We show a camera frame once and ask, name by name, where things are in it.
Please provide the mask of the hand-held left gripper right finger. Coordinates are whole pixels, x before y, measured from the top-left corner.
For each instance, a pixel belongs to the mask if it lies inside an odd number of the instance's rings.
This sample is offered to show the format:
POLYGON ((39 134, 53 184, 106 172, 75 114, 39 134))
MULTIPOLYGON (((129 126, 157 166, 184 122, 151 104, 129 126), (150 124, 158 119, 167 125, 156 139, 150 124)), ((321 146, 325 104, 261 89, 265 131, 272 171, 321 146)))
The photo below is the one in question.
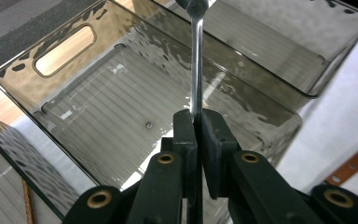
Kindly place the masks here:
POLYGON ((227 197, 227 164, 239 144, 223 116, 204 109, 201 114, 201 160, 210 197, 227 197))

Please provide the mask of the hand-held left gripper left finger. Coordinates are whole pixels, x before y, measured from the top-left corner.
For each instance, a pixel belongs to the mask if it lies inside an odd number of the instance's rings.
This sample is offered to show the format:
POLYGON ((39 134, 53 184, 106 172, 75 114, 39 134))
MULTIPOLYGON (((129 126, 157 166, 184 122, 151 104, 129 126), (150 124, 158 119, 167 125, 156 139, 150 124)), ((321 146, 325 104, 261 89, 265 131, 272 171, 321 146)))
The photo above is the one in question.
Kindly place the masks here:
POLYGON ((194 205, 197 198, 198 143, 188 109, 173 115, 173 151, 182 157, 185 196, 188 203, 194 205))

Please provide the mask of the steel spoon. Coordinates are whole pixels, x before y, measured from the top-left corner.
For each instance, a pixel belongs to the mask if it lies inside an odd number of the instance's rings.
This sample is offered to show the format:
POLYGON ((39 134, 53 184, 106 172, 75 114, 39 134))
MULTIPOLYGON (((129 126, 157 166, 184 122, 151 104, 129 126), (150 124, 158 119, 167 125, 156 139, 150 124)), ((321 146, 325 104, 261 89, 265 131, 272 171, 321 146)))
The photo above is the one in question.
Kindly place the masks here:
POLYGON ((203 20, 207 10, 216 0, 175 0, 175 2, 189 15, 192 34, 191 61, 191 93, 190 114, 196 121, 202 111, 202 52, 203 52, 203 20))

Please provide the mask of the smoky transparent plastic bin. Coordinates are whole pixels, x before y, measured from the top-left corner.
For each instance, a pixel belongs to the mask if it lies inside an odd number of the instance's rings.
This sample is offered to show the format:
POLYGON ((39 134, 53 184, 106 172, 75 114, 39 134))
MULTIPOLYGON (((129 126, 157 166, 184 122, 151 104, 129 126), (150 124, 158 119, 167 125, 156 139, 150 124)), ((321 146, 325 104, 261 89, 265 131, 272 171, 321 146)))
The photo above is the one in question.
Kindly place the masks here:
POLYGON ((358 8, 340 0, 217 0, 204 31, 317 97, 358 41, 358 8))
POLYGON ((79 194, 15 128, 0 121, 0 154, 60 219, 79 194))
MULTIPOLYGON (((0 67, 0 89, 99 184, 126 188, 189 106, 191 28, 152 0, 99 0, 0 67)), ((277 163, 299 115, 249 85, 249 61, 204 38, 204 107, 277 163)))

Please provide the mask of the brown wooden chopstick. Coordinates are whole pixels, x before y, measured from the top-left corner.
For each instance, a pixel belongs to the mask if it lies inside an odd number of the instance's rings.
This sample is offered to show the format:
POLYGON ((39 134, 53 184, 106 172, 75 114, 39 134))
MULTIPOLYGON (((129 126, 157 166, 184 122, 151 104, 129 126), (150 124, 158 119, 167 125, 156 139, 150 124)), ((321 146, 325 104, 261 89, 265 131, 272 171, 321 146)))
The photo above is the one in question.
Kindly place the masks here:
POLYGON ((29 185, 27 184, 27 182, 25 180, 22 180, 21 184, 22 184, 22 190, 23 190, 23 199, 24 199, 24 204, 25 204, 27 224, 35 224, 32 192, 30 190, 29 185))

